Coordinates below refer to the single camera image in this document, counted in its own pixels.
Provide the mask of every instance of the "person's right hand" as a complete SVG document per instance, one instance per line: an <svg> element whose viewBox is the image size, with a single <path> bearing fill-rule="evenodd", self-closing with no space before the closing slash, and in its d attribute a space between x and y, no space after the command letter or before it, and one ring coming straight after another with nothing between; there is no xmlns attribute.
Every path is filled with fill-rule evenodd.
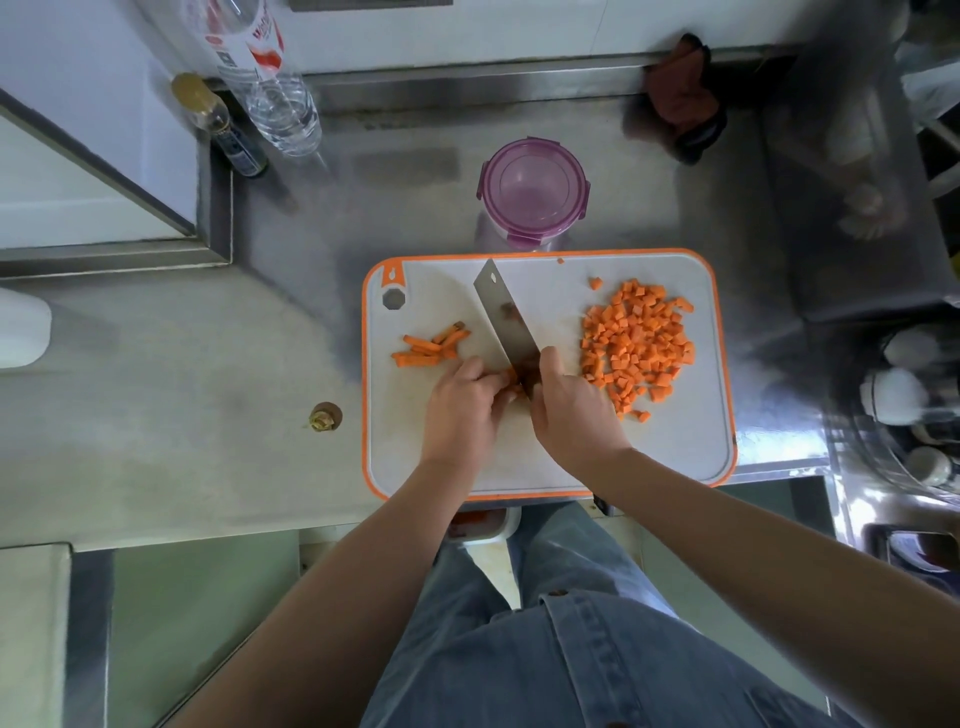
<svg viewBox="0 0 960 728"><path fill-rule="evenodd" d="M566 374L556 347L540 354L540 377L531 403L534 432L561 468L585 483L598 463L632 449L607 393Z"/></svg>

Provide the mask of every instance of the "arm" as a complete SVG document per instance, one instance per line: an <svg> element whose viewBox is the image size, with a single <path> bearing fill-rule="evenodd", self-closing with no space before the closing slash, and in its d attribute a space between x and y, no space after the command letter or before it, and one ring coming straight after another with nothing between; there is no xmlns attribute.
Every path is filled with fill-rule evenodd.
<svg viewBox="0 0 960 728"><path fill-rule="evenodd" d="M606 395L543 351L547 452L647 528L861 720L955 725L960 605L853 548L704 487L634 450Z"/></svg>
<svg viewBox="0 0 960 728"><path fill-rule="evenodd" d="M420 596L446 528L514 397L478 357L427 405L420 464L311 569L177 716L175 728L355 725Z"/></svg>

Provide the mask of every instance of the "hand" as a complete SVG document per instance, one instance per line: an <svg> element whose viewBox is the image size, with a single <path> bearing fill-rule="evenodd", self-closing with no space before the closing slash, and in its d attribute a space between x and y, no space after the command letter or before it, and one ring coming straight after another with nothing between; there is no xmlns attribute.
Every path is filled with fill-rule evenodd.
<svg viewBox="0 0 960 728"><path fill-rule="evenodd" d="M453 466L472 479L487 461L496 429L516 393L506 373L484 375L483 360L455 361L426 405L422 464Z"/></svg>
<svg viewBox="0 0 960 728"><path fill-rule="evenodd" d="M584 483L595 464L633 449L607 393L566 374L556 347L540 354L540 378L531 403L534 432L561 468Z"/></svg>

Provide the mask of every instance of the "white cutting board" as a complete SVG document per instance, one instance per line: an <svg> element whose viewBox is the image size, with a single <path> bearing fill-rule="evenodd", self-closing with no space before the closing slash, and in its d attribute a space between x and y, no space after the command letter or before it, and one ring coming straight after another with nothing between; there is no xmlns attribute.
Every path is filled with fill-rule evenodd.
<svg viewBox="0 0 960 728"><path fill-rule="evenodd" d="M385 260L364 281L363 468L375 494L389 497L416 467L427 399L443 372L443 365L395 366L390 354L407 349L404 334L429 339L463 321L473 332L460 344L463 358L482 356L491 370L510 365L473 290L490 257L538 345L557 347L570 374L580 373L584 313L607 305L624 280L659 284L668 296L693 303L684 331L697 347L696 363L683 368L666 401L653 404L643 396L634 402L634 409L652 413L649 422L628 417L623 426L634 447L695 480L719 485L730 475L736 442L720 310L713 272L698 255L637 250L420 256ZM604 280L598 291L588 285L594 277ZM398 301L400 308L387 307ZM470 499L587 494L537 442L529 404L511 404Z"/></svg>

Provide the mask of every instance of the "wall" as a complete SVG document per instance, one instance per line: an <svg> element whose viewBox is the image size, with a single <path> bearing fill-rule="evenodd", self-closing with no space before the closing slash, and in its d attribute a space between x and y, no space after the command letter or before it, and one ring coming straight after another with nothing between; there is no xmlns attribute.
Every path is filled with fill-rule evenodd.
<svg viewBox="0 0 960 728"><path fill-rule="evenodd" d="M807 40L832 0L454 0L449 7L281 10L300 67L344 71L669 48L684 31L715 48Z"/></svg>
<svg viewBox="0 0 960 728"><path fill-rule="evenodd" d="M179 236L0 116L0 249Z"/></svg>
<svg viewBox="0 0 960 728"><path fill-rule="evenodd" d="M196 220L196 137L167 91L177 60L126 0L4 6L0 87Z"/></svg>

